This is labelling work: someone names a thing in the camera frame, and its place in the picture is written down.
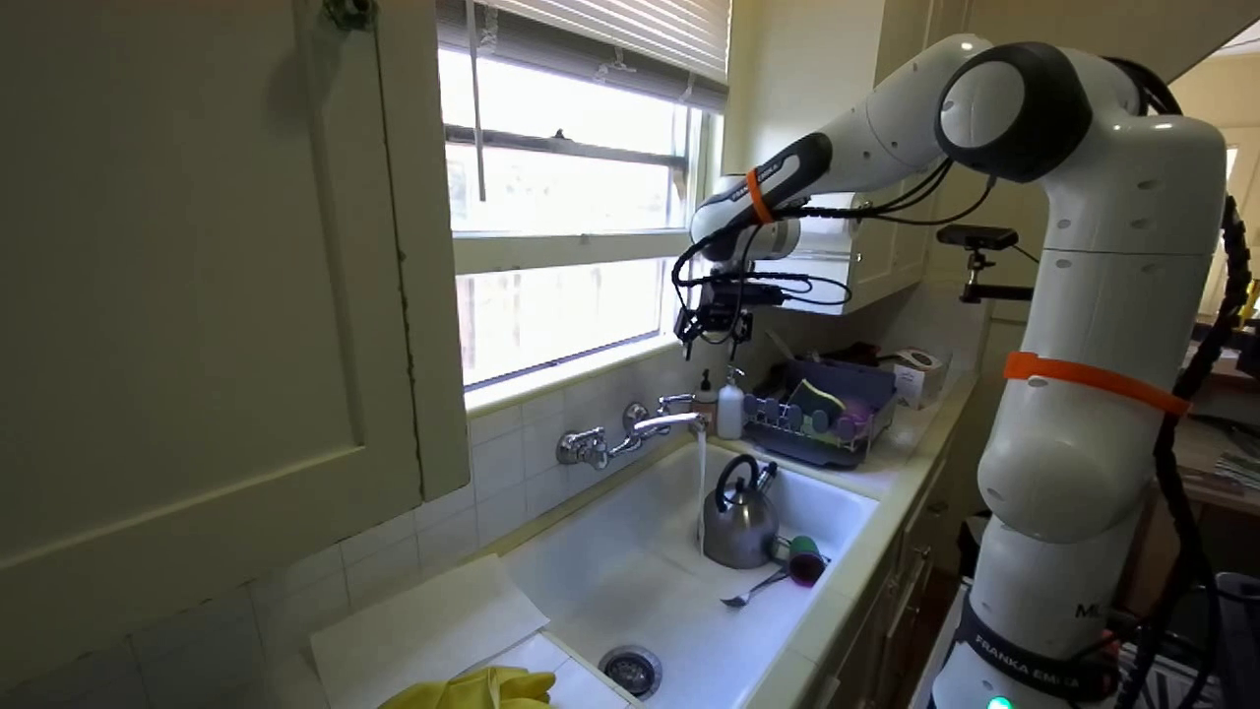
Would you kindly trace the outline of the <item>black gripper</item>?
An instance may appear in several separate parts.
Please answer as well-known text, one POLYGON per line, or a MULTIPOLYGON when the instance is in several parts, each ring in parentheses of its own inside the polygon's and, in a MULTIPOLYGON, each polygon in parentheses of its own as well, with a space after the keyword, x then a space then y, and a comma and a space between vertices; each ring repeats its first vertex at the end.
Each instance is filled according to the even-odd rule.
POLYGON ((707 334, 701 322, 735 322, 745 317, 745 276, 712 267, 701 281, 696 311, 683 309, 675 319, 675 334, 687 353, 693 353, 693 342, 707 334))

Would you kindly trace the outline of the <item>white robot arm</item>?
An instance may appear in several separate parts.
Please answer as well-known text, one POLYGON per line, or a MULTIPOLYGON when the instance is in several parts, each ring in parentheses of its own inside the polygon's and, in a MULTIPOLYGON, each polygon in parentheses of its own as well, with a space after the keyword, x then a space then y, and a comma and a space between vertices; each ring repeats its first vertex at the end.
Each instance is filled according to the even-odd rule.
POLYGON ((977 489, 977 570, 935 709, 1112 709, 1104 608, 1132 552, 1157 430, 1226 218, 1226 138, 1144 100, 1124 61, 949 37, 844 118, 709 197, 693 242, 717 265, 796 246, 817 193, 869 193, 940 160, 1049 197, 1029 330, 977 489))

